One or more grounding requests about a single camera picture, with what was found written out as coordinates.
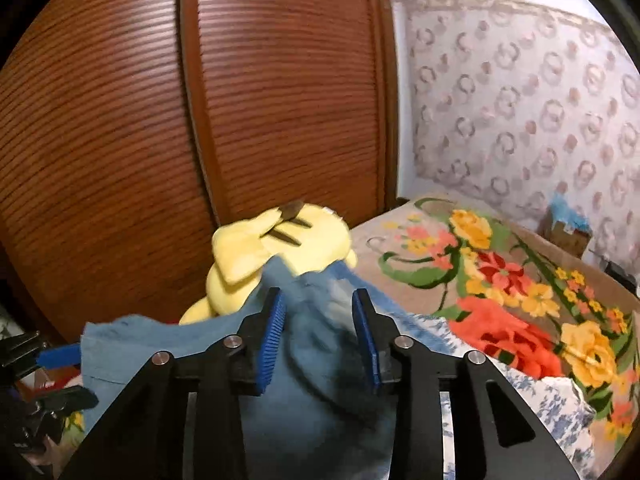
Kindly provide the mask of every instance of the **patterned wallpaper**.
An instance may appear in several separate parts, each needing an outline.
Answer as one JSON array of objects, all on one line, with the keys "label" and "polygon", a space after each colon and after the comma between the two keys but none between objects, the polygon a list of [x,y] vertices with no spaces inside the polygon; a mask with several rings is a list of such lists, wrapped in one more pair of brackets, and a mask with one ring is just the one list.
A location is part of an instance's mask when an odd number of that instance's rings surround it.
[{"label": "patterned wallpaper", "polygon": [[418,176],[515,220],[555,192],[640,272],[640,76],[609,27],[519,0],[395,0],[408,17]]}]

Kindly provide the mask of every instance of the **wardrobe door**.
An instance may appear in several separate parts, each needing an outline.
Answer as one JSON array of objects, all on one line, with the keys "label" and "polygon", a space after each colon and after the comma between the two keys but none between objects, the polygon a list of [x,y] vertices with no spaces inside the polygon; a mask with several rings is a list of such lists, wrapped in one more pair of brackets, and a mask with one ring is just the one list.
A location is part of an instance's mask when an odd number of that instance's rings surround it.
[{"label": "wardrobe door", "polygon": [[220,222],[297,198],[352,226],[381,213],[380,1],[190,1],[202,86],[189,86],[206,107],[196,134]]},{"label": "wardrobe door", "polygon": [[214,223],[177,1],[51,0],[0,71],[0,237],[67,340],[204,295]]}]

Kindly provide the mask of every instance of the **brown wooden door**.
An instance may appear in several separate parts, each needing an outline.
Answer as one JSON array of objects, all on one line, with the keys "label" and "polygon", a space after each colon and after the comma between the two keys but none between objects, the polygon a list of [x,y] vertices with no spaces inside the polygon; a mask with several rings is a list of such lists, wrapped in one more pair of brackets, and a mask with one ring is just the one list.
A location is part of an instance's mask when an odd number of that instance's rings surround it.
[{"label": "brown wooden door", "polygon": [[0,235],[67,340],[204,295],[214,229],[177,0],[51,0],[0,71]]},{"label": "brown wooden door", "polygon": [[350,225],[381,213],[379,0],[197,4],[208,119],[197,133],[220,222],[297,198]]},{"label": "brown wooden door", "polygon": [[177,320],[220,222],[382,212],[380,0],[51,0],[0,71],[0,241],[67,340]]}]

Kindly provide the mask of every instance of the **yellow plush toy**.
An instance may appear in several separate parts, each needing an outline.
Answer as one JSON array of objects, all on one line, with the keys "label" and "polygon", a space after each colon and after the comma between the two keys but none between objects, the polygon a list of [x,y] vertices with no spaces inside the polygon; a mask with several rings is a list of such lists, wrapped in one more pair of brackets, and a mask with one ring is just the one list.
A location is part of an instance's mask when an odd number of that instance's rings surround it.
[{"label": "yellow plush toy", "polygon": [[275,254],[294,276],[323,270],[337,260],[352,269],[356,265],[342,218],[329,208],[302,202],[223,226],[213,234],[212,247],[215,263],[207,276],[207,296],[184,313],[180,324],[238,311]]}]

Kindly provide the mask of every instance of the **blue towel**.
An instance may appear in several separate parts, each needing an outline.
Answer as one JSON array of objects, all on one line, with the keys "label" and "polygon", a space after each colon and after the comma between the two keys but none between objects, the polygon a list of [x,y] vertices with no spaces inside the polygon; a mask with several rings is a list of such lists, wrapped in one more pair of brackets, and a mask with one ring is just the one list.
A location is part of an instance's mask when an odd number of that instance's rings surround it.
[{"label": "blue towel", "polygon": [[[287,320],[271,385],[261,397],[241,398],[250,478],[382,478],[390,462],[395,404],[366,387],[351,293],[366,286],[374,303],[390,300],[342,262],[293,277],[274,257],[238,313],[193,325],[165,325],[142,316],[87,324],[81,339],[82,378],[100,400],[85,413],[87,428],[152,354],[201,352],[235,333],[245,316],[261,309],[270,286],[281,288]],[[432,348],[443,349],[435,336],[430,341]]]}]

